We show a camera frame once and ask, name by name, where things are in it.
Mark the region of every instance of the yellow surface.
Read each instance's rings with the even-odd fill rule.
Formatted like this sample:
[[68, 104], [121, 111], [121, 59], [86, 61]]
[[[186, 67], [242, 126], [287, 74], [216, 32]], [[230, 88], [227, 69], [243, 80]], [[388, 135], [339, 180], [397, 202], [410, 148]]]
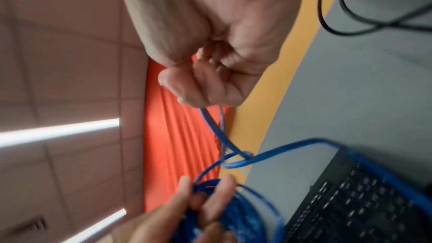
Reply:
[[[324, 0], [324, 14], [333, 1]], [[285, 40], [278, 61], [267, 69], [246, 102], [237, 108], [229, 138], [241, 150], [258, 152], [294, 73], [319, 30], [316, 4], [317, 0], [302, 0], [297, 21]], [[244, 183], [245, 172], [250, 168], [221, 169], [219, 177], [233, 174], [239, 183]]]

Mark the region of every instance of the keyboard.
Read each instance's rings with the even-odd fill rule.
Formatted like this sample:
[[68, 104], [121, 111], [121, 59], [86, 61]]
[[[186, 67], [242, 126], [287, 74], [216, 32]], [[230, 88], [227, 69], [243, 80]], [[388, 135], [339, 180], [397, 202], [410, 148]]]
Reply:
[[338, 151], [285, 226], [285, 243], [432, 242], [430, 220]]

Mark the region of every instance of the gray surface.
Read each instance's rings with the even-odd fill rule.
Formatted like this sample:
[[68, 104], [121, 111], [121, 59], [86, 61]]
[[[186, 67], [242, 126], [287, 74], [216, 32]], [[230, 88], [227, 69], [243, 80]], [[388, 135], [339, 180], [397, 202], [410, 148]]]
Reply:
[[[390, 19], [432, 0], [346, 0], [353, 10]], [[340, 30], [362, 27], [335, 3], [327, 17]], [[413, 22], [432, 25], [432, 14]], [[386, 30], [340, 38], [320, 30], [267, 131], [260, 153], [325, 137], [358, 147], [420, 185], [432, 180], [432, 35]], [[246, 184], [286, 221], [333, 157], [322, 146], [253, 166]], [[266, 211], [257, 203], [264, 219]], [[270, 231], [273, 225], [268, 221]]]

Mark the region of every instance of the red cloth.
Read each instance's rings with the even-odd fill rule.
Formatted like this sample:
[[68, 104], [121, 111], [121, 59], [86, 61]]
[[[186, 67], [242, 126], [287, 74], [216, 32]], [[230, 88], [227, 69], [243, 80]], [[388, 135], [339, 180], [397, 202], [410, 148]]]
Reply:
[[[164, 67], [148, 63], [144, 105], [144, 211], [168, 201], [181, 176], [195, 179], [215, 162], [220, 151], [198, 109], [181, 105], [158, 83]], [[218, 107], [209, 111], [219, 123]], [[219, 168], [204, 179], [218, 177]]]

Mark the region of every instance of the fluorescent light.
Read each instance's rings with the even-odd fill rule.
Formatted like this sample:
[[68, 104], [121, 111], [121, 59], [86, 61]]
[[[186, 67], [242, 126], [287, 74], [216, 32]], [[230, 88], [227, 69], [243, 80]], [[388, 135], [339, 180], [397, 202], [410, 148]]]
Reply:
[[120, 126], [119, 118], [4, 132], [0, 133], [0, 148], [118, 126]]
[[103, 219], [102, 221], [94, 224], [93, 226], [85, 229], [84, 231], [80, 232], [79, 234], [72, 236], [71, 238], [67, 239], [66, 241], [63, 241], [62, 243], [80, 243], [80, 242], [83, 242], [84, 240], [92, 237], [93, 235], [102, 231], [106, 227], [110, 226], [112, 223], [121, 219], [125, 215], [126, 215], [126, 210], [121, 209], [120, 211], [110, 215], [109, 217], [107, 217], [107, 218]]

